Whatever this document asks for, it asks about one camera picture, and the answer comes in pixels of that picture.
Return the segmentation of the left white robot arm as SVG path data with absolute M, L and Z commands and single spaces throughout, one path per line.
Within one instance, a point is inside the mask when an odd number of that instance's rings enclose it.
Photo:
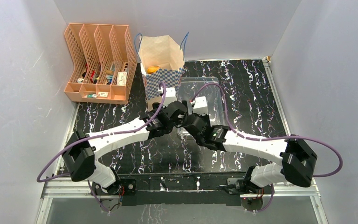
M 187 114 L 186 101 L 174 101 L 105 131 L 74 132 L 62 154 L 71 181 L 91 181 L 109 194 L 117 193 L 121 187 L 117 172 L 100 163 L 99 158 L 124 146 L 170 134 L 182 125 Z

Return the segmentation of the orange fake donut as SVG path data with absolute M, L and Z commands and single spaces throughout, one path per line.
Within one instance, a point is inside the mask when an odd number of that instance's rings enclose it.
M 160 69 L 160 67 L 158 67 L 158 66 L 150 66 L 147 68 L 146 72 L 147 72 L 147 74 L 152 74 L 152 73 L 158 71 L 159 69 Z

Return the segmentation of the blue checkered paper bag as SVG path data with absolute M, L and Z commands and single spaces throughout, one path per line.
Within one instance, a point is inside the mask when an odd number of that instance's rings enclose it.
M 150 111 L 152 104 L 160 102 L 159 84 L 164 82 L 166 87 L 180 86 L 184 73 L 185 47 L 189 33 L 186 33 L 180 44 L 176 43 L 169 35 L 149 37 L 137 34 L 134 41 L 135 51 L 140 59 L 142 80 L 145 88 L 147 107 Z M 146 70 L 150 66 L 158 66 L 160 69 L 152 74 Z

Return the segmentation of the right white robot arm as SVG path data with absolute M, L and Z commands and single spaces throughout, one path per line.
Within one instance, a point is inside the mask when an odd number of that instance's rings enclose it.
M 213 151 L 238 152 L 264 158 L 270 164 L 250 167 L 244 178 L 244 188 L 256 193 L 261 188 L 290 182 L 307 188 L 311 185 L 317 161 L 316 153 L 302 139 L 295 136 L 270 140 L 241 132 L 224 125 L 212 126 L 207 115 L 191 114 L 182 122 L 199 146 Z

